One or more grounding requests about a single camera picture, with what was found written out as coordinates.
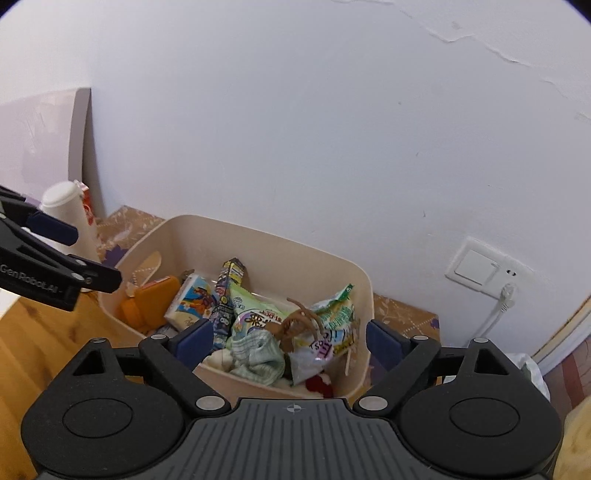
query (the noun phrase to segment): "light switch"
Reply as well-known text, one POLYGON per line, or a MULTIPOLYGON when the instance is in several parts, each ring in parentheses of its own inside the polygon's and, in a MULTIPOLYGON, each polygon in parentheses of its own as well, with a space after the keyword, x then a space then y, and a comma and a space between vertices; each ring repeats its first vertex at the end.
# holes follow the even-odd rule
POLYGON ((484 285, 498 268, 499 265, 494 260, 474 250, 468 250, 456 267, 455 272, 470 281, 484 285))

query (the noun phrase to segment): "white power cord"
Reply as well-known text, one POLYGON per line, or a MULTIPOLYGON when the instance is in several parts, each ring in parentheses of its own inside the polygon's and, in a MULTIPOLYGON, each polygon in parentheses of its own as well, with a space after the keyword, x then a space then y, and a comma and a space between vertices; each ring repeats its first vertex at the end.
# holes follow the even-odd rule
POLYGON ((515 305, 515 295, 517 292, 517 286, 514 283, 508 283, 503 287, 501 290, 501 298, 497 302, 494 309, 492 309, 491 314, 486 318, 484 323, 480 326, 480 328, 472 335, 468 341, 466 342, 465 346, 470 344, 470 341, 473 338, 484 337, 489 334, 489 332, 495 327, 499 320, 503 316, 503 314, 509 310, 513 305, 515 305))

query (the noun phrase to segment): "white wall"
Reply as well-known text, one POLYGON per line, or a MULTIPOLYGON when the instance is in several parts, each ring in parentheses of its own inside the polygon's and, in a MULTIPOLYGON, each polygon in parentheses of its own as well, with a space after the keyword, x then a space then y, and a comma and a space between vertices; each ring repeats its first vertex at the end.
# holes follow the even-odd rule
POLYGON ((533 353, 591 290, 589 44, 560 0, 29 0, 0 22, 0 101, 91 86, 107 211, 339 254, 446 343, 494 305, 443 277, 479 238, 536 272, 491 334, 533 353))

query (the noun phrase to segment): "wood grain surface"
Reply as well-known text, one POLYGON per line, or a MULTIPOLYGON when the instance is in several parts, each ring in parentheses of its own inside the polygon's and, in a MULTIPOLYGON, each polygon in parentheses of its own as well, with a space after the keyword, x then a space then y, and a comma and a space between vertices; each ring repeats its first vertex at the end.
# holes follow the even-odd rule
POLYGON ((135 346, 137 337, 111 322, 92 293, 73 312, 20 298, 0 319, 0 479, 35 478, 21 442, 21 420, 49 382, 91 338, 115 347, 135 346))

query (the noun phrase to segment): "blue gripper pad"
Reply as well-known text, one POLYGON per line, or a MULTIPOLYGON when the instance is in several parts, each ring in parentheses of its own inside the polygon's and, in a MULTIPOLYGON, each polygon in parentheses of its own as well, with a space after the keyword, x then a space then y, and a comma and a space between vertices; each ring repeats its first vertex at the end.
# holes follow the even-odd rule
POLYGON ((199 320, 168 343, 168 351, 185 367, 194 370, 212 352, 213 323, 199 320))
POLYGON ((386 371, 398 365, 411 348, 410 340, 376 320, 368 323, 365 341, 371 354, 386 371))

